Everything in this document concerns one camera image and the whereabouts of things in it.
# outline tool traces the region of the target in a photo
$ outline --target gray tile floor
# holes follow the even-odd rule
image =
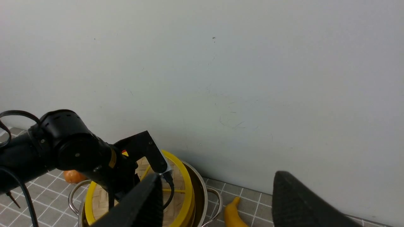
[[[25,133],[18,128],[12,128],[13,137]],[[0,142],[7,139],[8,135],[1,135]],[[221,192],[224,204],[230,203],[235,196],[240,196],[238,206],[241,219],[251,227],[273,227],[271,205],[272,196],[265,193],[253,191],[247,188],[231,185],[226,182],[205,179],[208,187],[215,188]],[[41,227],[76,227],[77,216],[70,210],[67,197],[74,187],[63,179],[62,171],[53,170],[37,179],[28,182],[29,193],[33,199],[38,222]],[[86,195],[87,187],[81,187],[74,196],[74,204],[80,206],[80,201]],[[12,190],[21,209],[12,203],[5,194],[0,195],[0,227],[28,227],[32,226],[25,197],[20,188]],[[213,194],[208,194],[208,212],[205,220],[211,218],[215,213],[218,200]],[[371,223],[360,218],[352,219],[364,227],[380,227],[384,225]],[[223,213],[215,220],[211,227],[224,227]]]

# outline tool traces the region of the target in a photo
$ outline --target stainless steel pot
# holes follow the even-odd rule
[[[209,226],[214,220],[217,219],[217,216],[222,211],[223,207],[223,199],[219,191],[213,188],[207,188],[206,184],[199,175],[198,171],[194,169],[191,165],[184,162],[185,167],[187,168],[189,175],[191,177],[192,186],[194,187],[194,194],[195,194],[195,219],[194,224],[191,227],[207,227]],[[79,227],[88,227],[88,223],[86,220],[86,214],[84,211],[84,204],[86,198],[84,198],[80,204],[80,208],[77,209],[73,204],[73,195],[77,191],[79,187],[85,184],[91,183],[90,180],[82,181],[78,183],[70,192],[68,197],[69,207],[70,209],[76,213],[78,216],[78,226]],[[219,200],[219,206],[216,213],[206,222],[204,222],[206,217],[206,211],[208,210],[208,192],[215,194]]]

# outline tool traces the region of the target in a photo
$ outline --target grout line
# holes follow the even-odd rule
[[[28,131],[27,131],[27,130],[22,130],[20,133],[18,133],[18,135],[17,135],[17,136],[21,135],[21,133],[23,133],[23,132],[28,133]]]
[[[258,202],[261,200],[261,196],[262,196],[262,193],[259,194]],[[259,206],[259,203],[257,203],[257,207],[255,208],[255,212],[254,212],[254,216],[253,216],[253,218],[252,218],[251,226],[254,224],[255,217],[256,217],[256,215],[257,215],[258,206]]]
[[[64,212],[64,211],[62,211],[62,210],[59,210],[59,209],[57,209],[57,208],[55,208],[55,207],[53,207],[53,206],[50,206],[50,205],[46,205],[46,204],[44,204],[44,203],[42,203],[42,202],[39,202],[39,201],[37,201],[37,200],[33,200],[33,201],[35,201],[35,202],[37,202],[37,203],[39,203],[39,204],[41,204],[41,205],[43,205],[43,206],[47,206],[47,207],[49,207],[49,208],[52,208],[52,209],[54,209],[54,210],[56,210],[56,211],[59,211],[59,212],[61,212],[61,213],[64,213],[65,215],[68,215],[68,216],[70,216],[70,217],[73,217],[73,218],[77,218],[77,216],[73,216],[73,215],[71,215],[71,214],[68,214],[68,213],[66,213],[66,212]]]
[[[228,193],[228,194],[230,194],[230,195],[239,196],[239,195],[236,195],[236,194],[231,193],[231,192],[228,192],[228,191],[223,191],[223,192]],[[272,206],[270,206],[270,205],[260,203],[259,201],[255,201],[255,200],[252,200],[252,199],[249,199],[249,198],[242,197],[241,195],[240,195],[240,198],[245,199],[245,200],[250,200],[250,201],[252,201],[252,202],[256,202],[256,203],[259,203],[259,204],[264,205],[264,206],[272,207]]]
[[[20,214],[14,219],[14,221],[12,221],[8,226],[11,226],[11,225],[15,222],[15,220],[17,220],[17,218],[19,218],[19,217],[21,216],[21,214],[22,214],[22,213],[20,213]]]
[[[226,186],[226,183],[224,183],[224,185],[223,185],[223,187],[222,187],[222,189],[220,190],[220,189],[218,189],[218,190],[220,190],[220,194],[222,194],[222,192],[223,192],[223,189],[225,188],[225,186]],[[215,213],[215,210],[216,210],[216,207],[217,207],[217,203],[215,203],[215,207],[213,208],[213,211],[212,211],[212,214],[210,215],[211,217],[213,216],[213,214]]]
[[[216,208],[216,206],[218,205],[217,202],[213,202],[213,201],[209,201],[209,202],[214,203],[214,204],[215,204],[215,208]],[[248,216],[252,216],[253,218],[255,217],[255,218],[257,218],[257,219],[261,219],[261,220],[263,220],[263,221],[267,221],[267,222],[273,223],[273,221],[270,221],[270,220],[267,220],[267,219],[263,219],[263,218],[257,217],[257,216],[255,216],[255,215],[246,213],[246,212],[244,212],[244,211],[240,211],[240,210],[237,210],[237,211],[240,212],[240,213],[242,213],[242,214],[246,214],[246,215],[248,215]]]
[[[13,208],[8,207],[8,209],[10,209],[10,210],[12,210],[12,211],[14,211],[14,212],[19,213],[19,211],[14,210]],[[31,216],[28,216],[28,215],[26,215],[26,214],[22,214],[22,215],[25,216],[25,217],[27,217],[27,218],[29,218],[29,219],[31,219]],[[45,222],[42,222],[42,221],[40,221],[40,220],[38,220],[38,223],[41,223],[41,224],[44,224],[44,225],[46,225],[46,226],[52,227],[52,226],[50,226],[50,225],[48,225],[48,224],[46,224]]]
[[[59,196],[60,196],[60,195],[58,195],[58,196],[56,197],[56,199],[53,200],[53,201],[49,204],[50,207],[51,207],[52,203],[53,203],[54,201],[56,201],[57,198],[59,198]],[[63,214],[67,214],[67,213],[65,213],[65,212],[63,211],[63,212],[62,212],[62,215],[60,215],[60,217],[55,221],[55,223],[53,223],[52,227],[54,227],[55,224],[60,220],[60,218],[62,218]]]
[[[50,183],[46,188],[45,188],[45,190],[41,193],[41,194],[39,194],[33,201],[36,201],[37,203],[40,203],[40,204],[42,204],[42,205],[44,205],[44,206],[46,206],[47,208],[43,211],[43,213],[40,215],[40,216],[38,216],[37,217],[37,219],[39,219],[49,208],[52,208],[52,209],[54,209],[54,210],[57,210],[57,211],[59,211],[60,213],[62,213],[61,214],[61,216],[63,216],[63,214],[65,214],[65,215],[68,215],[68,216],[71,216],[71,217],[73,217],[73,218],[77,218],[77,217],[75,217],[75,216],[73,216],[73,215],[70,215],[70,214],[68,214],[68,213],[65,213],[64,211],[61,211],[61,210],[59,210],[59,209],[56,209],[55,207],[51,207],[50,206],[50,204],[52,204],[57,198],[59,198],[59,196],[65,196],[65,195],[63,195],[63,194],[61,194],[61,193],[57,193],[57,192],[55,192],[55,191],[53,191],[53,190],[50,190],[50,189],[48,189],[48,187],[49,186],[51,186],[52,184],[53,184],[53,182],[55,182],[57,180],[57,177],[55,177],[55,179],[52,181],[52,183]],[[41,203],[41,202],[39,202],[39,201],[37,201],[36,199],[37,198],[39,198],[39,196],[41,196],[46,190],[49,190],[49,191],[52,191],[52,192],[55,192],[55,193],[57,193],[57,194],[59,194],[49,205],[46,205],[46,204],[44,204],[44,203]]]

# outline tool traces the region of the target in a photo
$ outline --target banana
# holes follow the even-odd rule
[[[240,202],[240,197],[235,197],[233,202],[225,207],[225,224],[226,227],[248,227],[238,216],[237,206]]]

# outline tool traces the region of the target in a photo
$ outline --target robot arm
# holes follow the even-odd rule
[[[28,116],[36,121],[28,133],[0,145],[0,167],[12,171],[26,183],[55,168],[77,170],[101,185],[113,199],[121,201],[139,182],[136,161],[146,157],[154,172],[172,183],[171,168],[147,131],[108,144],[94,135],[73,111],[61,109],[41,119],[24,111],[0,114]],[[8,129],[0,122],[0,128]],[[126,149],[129,157],[122,155]],[[19,186],[6,171],[0,171],[0,194]]]

